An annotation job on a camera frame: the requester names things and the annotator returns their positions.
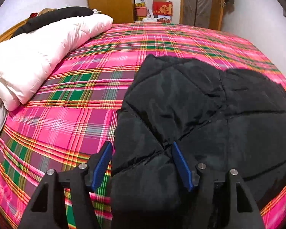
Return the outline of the black quilted puffer jacket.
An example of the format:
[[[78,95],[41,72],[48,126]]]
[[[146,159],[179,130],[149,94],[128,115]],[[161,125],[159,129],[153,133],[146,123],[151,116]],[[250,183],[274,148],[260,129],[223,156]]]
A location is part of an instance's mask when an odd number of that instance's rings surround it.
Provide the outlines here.
[[[173,142],[200,176],[191,192]],[[148,55],[113,145],[112,228],[263,228],[286,186],[286,92],[252,70]]]

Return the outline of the pink plaid bed sheet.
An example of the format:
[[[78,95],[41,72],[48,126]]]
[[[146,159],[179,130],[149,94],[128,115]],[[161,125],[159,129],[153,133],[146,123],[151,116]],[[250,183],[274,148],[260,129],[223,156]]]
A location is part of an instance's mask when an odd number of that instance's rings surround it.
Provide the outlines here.
[[[48,169],[67,171],[114,138],[116,111],[147,55],[246,68],[286,90],[286,78],[251,42],[167,23],[115,24],[67,55],[36,95],[9,113],[0,133],[0,228],[17,228]]]

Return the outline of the white folded duvet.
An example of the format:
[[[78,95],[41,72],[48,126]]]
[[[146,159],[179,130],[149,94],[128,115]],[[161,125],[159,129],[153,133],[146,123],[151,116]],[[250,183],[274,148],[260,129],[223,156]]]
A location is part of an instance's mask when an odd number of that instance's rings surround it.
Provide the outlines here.
[[[60,61],[109,30],[104,14],[63,19],[0,43],[0,105],[8,111],[28,102]]]

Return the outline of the pink storage box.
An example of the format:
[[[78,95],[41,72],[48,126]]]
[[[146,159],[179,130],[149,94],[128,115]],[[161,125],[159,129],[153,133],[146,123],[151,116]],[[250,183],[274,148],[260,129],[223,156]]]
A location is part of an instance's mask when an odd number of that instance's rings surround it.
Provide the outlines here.
[[[147,7],[136,7],[136,14],[138,17],[146,17],[148,14]]]

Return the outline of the wooden headboard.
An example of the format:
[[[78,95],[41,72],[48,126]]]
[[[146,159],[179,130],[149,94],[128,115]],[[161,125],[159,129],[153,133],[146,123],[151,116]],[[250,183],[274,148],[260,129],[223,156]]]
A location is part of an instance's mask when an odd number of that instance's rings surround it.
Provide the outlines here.
[[[25,19],[19,23],[17,23],[16,25],[12,26],[10,29],[8,29],[7,31],[5,31],[3,34],[0,35],[0,43],[3,41],[6,41],[8,39],[11,38],[11,36],[13,35],[13,33],[21,26],[23,26],[24,24],[27,23],[29,19]]]

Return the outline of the red gift box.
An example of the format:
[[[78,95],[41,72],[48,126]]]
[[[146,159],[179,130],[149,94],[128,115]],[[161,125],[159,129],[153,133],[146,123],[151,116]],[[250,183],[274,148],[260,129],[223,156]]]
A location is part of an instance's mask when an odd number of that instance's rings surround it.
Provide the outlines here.
[[[172,16],[173,15],[173,3],[155,1],[152,4],[152,11],[154,15]]]

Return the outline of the brown teddy bear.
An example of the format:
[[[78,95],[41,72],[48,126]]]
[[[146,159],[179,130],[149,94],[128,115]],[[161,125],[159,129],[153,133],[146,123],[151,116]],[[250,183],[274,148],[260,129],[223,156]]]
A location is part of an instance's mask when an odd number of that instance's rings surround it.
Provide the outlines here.
[[[41,10],[41,11],[37,14],[37,17],[40,16],[40,15],[46,14],[46,13],[48,13],[48,12],[55,11],[55,10],[56,10],[55,8],[45,8],[45,9]]]

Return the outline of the grey door with wooden frame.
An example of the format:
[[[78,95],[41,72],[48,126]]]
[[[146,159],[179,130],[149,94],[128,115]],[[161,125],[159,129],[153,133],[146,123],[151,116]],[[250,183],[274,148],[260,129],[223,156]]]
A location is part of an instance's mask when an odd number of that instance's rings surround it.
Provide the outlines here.
[[[181,0],[179,23],[219,31],[224,6],[225,0]]]

